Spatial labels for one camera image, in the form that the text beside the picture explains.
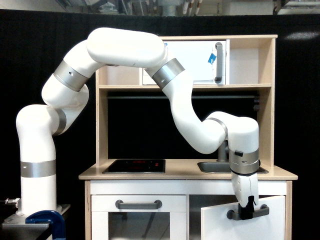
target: induction cooktop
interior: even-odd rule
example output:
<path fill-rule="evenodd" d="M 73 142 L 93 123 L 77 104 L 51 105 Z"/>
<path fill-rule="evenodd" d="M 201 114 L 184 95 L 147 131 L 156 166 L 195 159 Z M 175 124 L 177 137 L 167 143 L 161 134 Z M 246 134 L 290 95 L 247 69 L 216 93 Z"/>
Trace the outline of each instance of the induction cooktop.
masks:
<path fill-rule="evenodd" d="M 103 174 L 164 174 L 164 159 L 117 159 Z"/>

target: kitchen counter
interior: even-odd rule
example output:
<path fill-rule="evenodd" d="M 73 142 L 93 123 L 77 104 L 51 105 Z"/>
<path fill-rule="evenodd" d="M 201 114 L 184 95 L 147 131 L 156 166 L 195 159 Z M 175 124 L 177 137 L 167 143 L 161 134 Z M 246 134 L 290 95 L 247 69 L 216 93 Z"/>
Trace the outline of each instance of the kitchen counter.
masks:
<path fill-rule="evenodd" d="M 205 173 L 198 163 L 214 162 L 212 159 L 166 159 L 165 173 L 102 173 L 115 159 L 106 160 L 101 166 L 96 164 L 79 175 L 80 180 L 231 180 L 230 173 Z M 269 173 L 258 174 L 258 180 L 297 180 L 298 176 L 278 166 L 261 164 Z"/>

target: gray handle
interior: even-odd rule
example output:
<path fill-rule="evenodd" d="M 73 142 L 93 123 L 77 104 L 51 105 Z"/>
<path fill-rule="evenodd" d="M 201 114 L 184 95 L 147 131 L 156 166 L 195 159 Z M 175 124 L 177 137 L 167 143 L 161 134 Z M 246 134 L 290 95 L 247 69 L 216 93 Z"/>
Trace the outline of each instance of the gray handle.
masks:
<path fill-rule="evenodd" d="M 268 215 L 270 212 L 270 209 L 267 205 L 265 204 L 262 204 L 260 209 L 259 210 L 255 210 L 253 213 L 252 213 L 252 217 L 251 218 L 246 218 L 246 219 L 253 219 L 253 218 L 258 218 L 258 217 L 262 217 L 262 216 L 266 216 Z M 236 220 L 236 221 L 239 221 L 239 220 L 245 220 L 245 219 L 242 219 L 240 214 L 239 213 L 235 213 L 235 211 L 233 210 L 229 210 L 227 213 L 226 213 L 226 217 L 230 220 Z"/>
<path fill-rule="evenodd" d="M 222 43 L 217 42 L 215 44 L 216 48 L 216 77 L 214 78 L 214 82 L 216 84 L 221 83 L 222 81 L 222 68 L 223 68 L 223 49 Z"/>
<path fill-rule="evenodd" d="M 156 200 L 151 203 L 124 203 L 122 200 L 115 202 L 117 209 L 127 209 L 127 210 L 156 210 L 162 207 L 162 202 Z"/>

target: sink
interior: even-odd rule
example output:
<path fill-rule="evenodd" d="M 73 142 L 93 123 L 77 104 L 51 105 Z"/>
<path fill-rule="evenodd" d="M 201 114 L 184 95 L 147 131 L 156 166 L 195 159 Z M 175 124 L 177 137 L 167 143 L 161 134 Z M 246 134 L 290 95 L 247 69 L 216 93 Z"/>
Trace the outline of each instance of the sink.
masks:
<path fill-rule="evenodd" d="M 229 162 L 203 161 L 199 162 L 198 166 L 201 172 L 208 174 L 229 174 L 231 173 Z M 257 174 L 267 174 L 269 171 L 263 167 L 259 167 Z"/>

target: open oven door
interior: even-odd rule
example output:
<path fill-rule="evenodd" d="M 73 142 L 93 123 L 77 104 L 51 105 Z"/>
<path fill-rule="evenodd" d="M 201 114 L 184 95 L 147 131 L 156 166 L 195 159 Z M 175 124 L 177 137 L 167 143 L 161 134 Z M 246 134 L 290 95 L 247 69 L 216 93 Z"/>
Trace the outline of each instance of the open oven door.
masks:
<path fill-rule="evenodd" d="M 269 214 L 247 220 L 227 217 L 230 210 L 238 213 L 237 202 L 201 208 L 201 240 L 284 240 L 285 196 L 260 198 L 254 210 L 262 205 Z"/>

